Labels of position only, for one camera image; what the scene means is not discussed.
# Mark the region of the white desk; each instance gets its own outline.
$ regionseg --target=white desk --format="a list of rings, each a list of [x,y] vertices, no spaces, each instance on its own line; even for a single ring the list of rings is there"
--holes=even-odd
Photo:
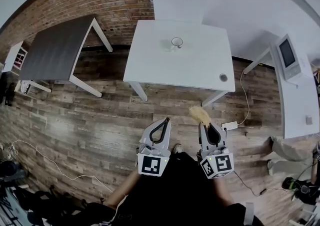
[[[235,91],[235,77],[227,31],[193,23],[140,20],[136,26],[124,78],[143,101],[140,83],[216,90],[207,106]],[[180,37],[182,48],[171,51],[171,40]],[[223,82],[220,75],[225,74]]]
[[[281,125],[283,138],[305,136],[319,132],[319,104],[317,89],[313,78],[303,85],[294,85],[285,80],[281,68],[280,55],[273,44],[252,62],[243,72],[247,74],[259,63],[272,57],[278,81],[281,103]],[[307,125],[306,116],[312,117]]]

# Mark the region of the wooden floor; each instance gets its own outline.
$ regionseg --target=wooden floor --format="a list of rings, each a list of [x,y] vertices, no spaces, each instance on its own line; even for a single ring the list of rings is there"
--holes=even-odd
[[[200,149],[198,126],[189,117],[189,107],[200,105],[212,91],[173,86],[145,85],[147,102],[142,102],[128,84],[122,82],[128,51],[83,52],[76,76],[102,92],[97,98],[73,84],[52,84],[52,93],[31,89],[30,96],[16,95],[12,107],[0,106],[1,141],[9,145],[24,140],[55,160],[69,177],[95,175],[115,189],[135,166],[136,147],[143,130],[153,121],[169,116],[172,121],[170,147],[181,143],[195,155]],[[217,124],[241,122],[248,111],[239,83],[247,63],[233,61],[236,91],[206,108]],[[264,188],[280,188],[284,176],[268,175],[266,160],[268,136],[280,135],[281,110],[274,70],[258,66],[242,77],[250,104],[247,126],[228,132],[229,149],[234,154],[235,171],[259,194]],[[316,137],[292,142],[295,147],[312,150]],[[60,192],[97,202],[109,191],[98,181],[81,178],[71,181],[55,165],[24,143],[15,143],[17,159],[30,171],[28,183],[47,190],[55,185]],[[226,177],[237,202],[254,202],[256,215],[268,226],[287,225],[299,216],[302,203],[291,202],[291,192],[268,190],[255,197],[234,174]]]

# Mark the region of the power adapter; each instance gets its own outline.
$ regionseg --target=power adapter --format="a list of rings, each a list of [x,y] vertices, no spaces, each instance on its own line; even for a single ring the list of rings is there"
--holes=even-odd
[[[236,121],[228,122],[228,123],[222,123],[221,128],[223,130],[231,130],[238,128],[238,123]]]

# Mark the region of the person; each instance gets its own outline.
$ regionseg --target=person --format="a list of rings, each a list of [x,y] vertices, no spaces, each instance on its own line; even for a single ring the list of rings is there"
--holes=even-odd
[[[271,176],[278,173],[286,173],[287,176],[291,176],[296,180],[311,181],[312,184],[316,184],[319,166],[319,144],[311,153],[295,149],[282,140],[271,137],[270,146],[272,151],[286,159],[286,161],[268,160],[267,168]]]
[[[243,226],[246,213],[243,205],[234,203],[224,179],[207,179],[181,145],[175,146],[161,177],[139,175],[136,168],[109,196],[106,205],[110,211],[105,217],[113,218],[111,224],[115,226]],[[254,217],[252,225],[263,224]]]
[[[320,144],[316,144],[312,154],[298,150],[283,143],[278,138],[271,137],[272,151],[287,161],[269,160],[267,168],[270,175],[286,173],[288,176],[282,183],[282,188],[295,190],[292,200],[300,199],[303,203],[315,205],[320,191]]]

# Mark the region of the wire on floor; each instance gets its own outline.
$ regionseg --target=wire on floor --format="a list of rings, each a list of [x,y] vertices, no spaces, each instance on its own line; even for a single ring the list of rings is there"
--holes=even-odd
[[[264,194],[267,190],[277,190],[277,191],[285,191],[285,192],[295,192],[295,190],[285,190],[285,189],[277,189],[277,188],[265,188],[263,189],[259,194],[255,194],[254,191],[252,190],[252,188],[250,188],[248,185],[246,185],[244,183],[244,181],[241,179],[241,177],[237,174],[236,171],[234,171],[234,173],[236,174],[236,176],[239,177],[239,179],[241,180],[241,182],[243,183],[244,186],[246,186],[251,192],[253,195],[255,195],[256,197],[259,197],[261,196],[262,194]]]
[[[67,177],[68,179],[70,179],[71,181],[74,181],[80,177],[89,177],[89,178],[94,178],[96,179],[101,185],[103,185],[104,187],[106,187],[110,192],[113,192],[107,185],[105,185],[103,182],[101,182],[96,176],[87,176],[87,175],[81,175],[81,176],[77,176],[75,178],[70,178],[69,176],[65,175],[64,173],[62,173],[61,169],[59,168],[59,166],[57,165],[57,163],[51,159],[49,159],[46,155],[42,154],[35,146],[33,146],[32,144],[26,142],[26,141],[23,141],[23,140],[17,140],[17,141],[14,141],[11,146],[8,148],[8,157],[12,157],[12,158],[16,158],[18,156],[18,150],[14,147],[14,143],[17,143],[17,142],[23,142],[25,144],[28,144],[29,146],[31,146],[32,148],[34,148],[38,153],[40,153],[44,158],[46,158],[47,160],[51,161],[52,163],[54,163],[56,165],[56,167],[58,168],[58,170],[60,171],[60,173]]]
[[[245,99],[246,99],[246,104],[248,105],[248,113],[246,114],[246,117],[244,118],[244,120],[241,122],[241,123],[239,123],[238,125],[241,125],[243,122],[245,122],[246,121],[246,119],[247,119],[247,117],[248,117],[248,115],[249,115],[249,112],[250,112],[250,106],[249,106],[249,102],[248,102],[248,97],[247,97],[247,93],[245,92],[245,89],[244,89],[244,87],[242,86],[242,83],[241,83],[241,79],[242,79],[242,76],[243,76],[243,72],[241,73],[241,77],[240,77],[240,85],[241,85],[241,88],[243,89],[243,91],[244,91],[244,95],[245,95]]]
[[[296,180],[299,180],[299,178],[302,176],[302,174],[309,168],[309,167],[313,167],[315,164],[317,164],[318,163],[318,161],[317,162],[315,162],[315,163],[312,163],[310,166],[308,166],[305,170],[303,170],[302,171],[302,173],[298,176],[298,178],[296,179]]]

